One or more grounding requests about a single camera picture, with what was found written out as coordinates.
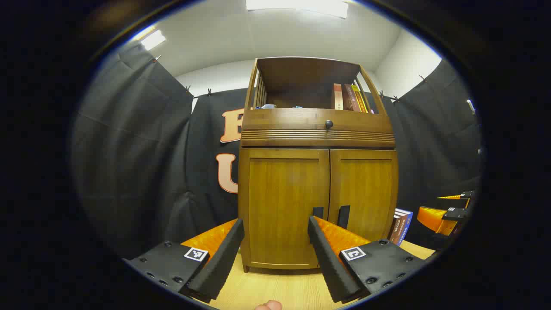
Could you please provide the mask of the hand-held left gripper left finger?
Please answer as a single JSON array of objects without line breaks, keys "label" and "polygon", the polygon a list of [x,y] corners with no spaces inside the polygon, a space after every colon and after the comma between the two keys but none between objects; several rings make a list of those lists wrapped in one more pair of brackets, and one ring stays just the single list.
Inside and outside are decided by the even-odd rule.
[{"label": "hand-held left gripper left finger", "polygon": [[159,286],[208,304],[226,284],[244,235],[237,218],[185,242],[161,242],[124,262]]}]

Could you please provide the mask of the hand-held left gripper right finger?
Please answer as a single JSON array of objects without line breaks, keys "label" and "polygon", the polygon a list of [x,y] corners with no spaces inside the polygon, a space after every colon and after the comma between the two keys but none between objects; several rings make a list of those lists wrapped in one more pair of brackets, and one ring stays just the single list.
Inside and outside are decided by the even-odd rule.
[{"label": "hand-held left gripper right finger", "polygon": [[368,241],[317,216],[309,218],[308,234],[334,302],[346,304],[388,290],[432,262],[388,239]]}]

